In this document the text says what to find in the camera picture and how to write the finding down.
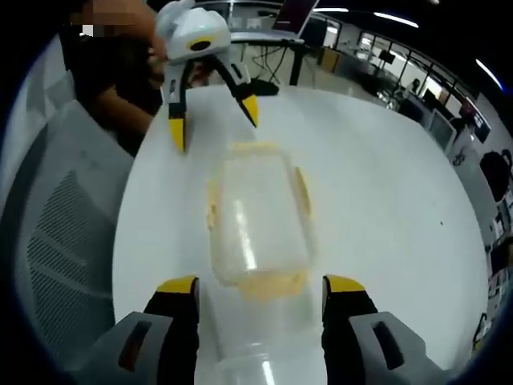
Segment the wall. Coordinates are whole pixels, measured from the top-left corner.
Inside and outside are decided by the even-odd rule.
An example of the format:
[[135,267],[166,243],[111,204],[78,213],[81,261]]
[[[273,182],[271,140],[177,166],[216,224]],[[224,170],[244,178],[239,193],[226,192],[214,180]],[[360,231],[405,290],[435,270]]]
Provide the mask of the wall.
[[479,94],[475,105],[491,127],[490,135],[488,135],[484,144],[476,146],[476,150],[482,155],[490,151],[501,152],[504,148],[507,148],[513,154],[513,138],[488,99],[483,94]]
[[338,38],[337,49],[340,50],[344,46],[357,47],[360,43],[360,33],[362,30],[353,24],[343,23]]

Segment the plastic food container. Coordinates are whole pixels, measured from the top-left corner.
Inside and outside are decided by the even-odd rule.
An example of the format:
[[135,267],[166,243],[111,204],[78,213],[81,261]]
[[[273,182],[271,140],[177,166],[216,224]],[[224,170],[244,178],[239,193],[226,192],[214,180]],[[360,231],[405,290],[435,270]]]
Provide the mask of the plastic food container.
[[315,242],[308,189],[275,145],[236,144],[209,186],[212,268],[249,297],[301,291]]

